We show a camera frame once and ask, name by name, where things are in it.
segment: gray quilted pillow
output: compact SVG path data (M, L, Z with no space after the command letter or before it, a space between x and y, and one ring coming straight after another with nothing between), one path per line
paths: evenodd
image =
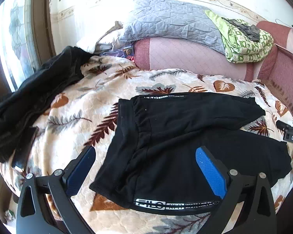
M174 0L135 0L134 10L119 39L135 41L148 37L184 39L225 54L221 34L207 17L207 7Z

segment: black device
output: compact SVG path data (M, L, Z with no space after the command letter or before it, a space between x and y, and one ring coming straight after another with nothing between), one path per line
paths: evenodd
M283 140L293 143L293 127L291 127L290 125L288 125L280 120L277 120L276 126L278 129L280 129L284 132Z
M38 131L38 127L28 127L24 130L20 142L15 149L11 164L13 170L20 173L25 170L29 153Z
M216 192L225 191L219 208L212 213L198 234L221 234L241 197L244 204L237 222L229 234L275 234L277 223L269 181L264 173L244 176L236 170L228 170L215 159L204 146L202 169L210 186ZM95 149L87 146L77 159L64 170L55 170L52 175L35 177L29 173L24 181L16 218L17 234L64 234L55 225L45 194L51 194L60 216L70 234L95 234L75 208L70 197L76 195L96 158ZM216 175L205 172L209 169Z

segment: bedspread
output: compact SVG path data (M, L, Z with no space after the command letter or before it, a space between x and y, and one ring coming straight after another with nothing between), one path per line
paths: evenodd
M75 159L84 145L93 145L96 150L95 163L72 201L90 227L99 234L196 233L210 216L209 213L163 216L128 210L89 189L115 133L119 98L177 92L217 92L243 98L255 97L266 115L241 129L280 141L283 133L277 129L276 121L293 125L293 117L285 105L259 80L249 83L221 75L194 74L179 68L144 71L125 58L109 56L94 56L81 70L85 78L57 95L50 109L35 122L39 133L34 140L25 173L21 175L11 169L12 158L4 164L0 163L0 172L8 186L19 196L27 173L49 175ZM288 143L288 153L292 159L292 170L272 187L276 211L293 187L291 143ZM242 203L237 205L225 231L234 225L241 206Z

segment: pillow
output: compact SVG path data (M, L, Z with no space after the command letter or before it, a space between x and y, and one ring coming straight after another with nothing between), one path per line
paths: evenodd
M76 43L76 46L91 54L100 53L112 48L118 49L122 45L118 40L119 35L123 31L122 28L123 25L119 21L115 21L113 24L107 23L105 27L88 33Z
M124 42L147 37L185 39L225 54L220 31L205 14L208 8L174 0L135 0L124 31Z

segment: red fabric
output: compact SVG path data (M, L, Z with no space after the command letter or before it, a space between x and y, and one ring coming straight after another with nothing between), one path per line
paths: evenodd
M269 80L282 96L284 104L293 114L293 54L274 46L258 74L258 79Z
M291 28L268 21L260 21L256 26L259 29L269 32L273 36L276 44L284 48L287 47L288 35Z
M245 73L245 78L244 80L247 82L251 82L253 80L253 75L254 75L254 66L252 62L248 62L246 64L246 73Z
M135 43L135 64L141 69L150 69L150 38Z
M269 78L269 75L277 59L277 53L278 53L278 48L276 45L273 45L270 53L264 59L261 69L259 70L259 73L257 76L258 79L267 80Z

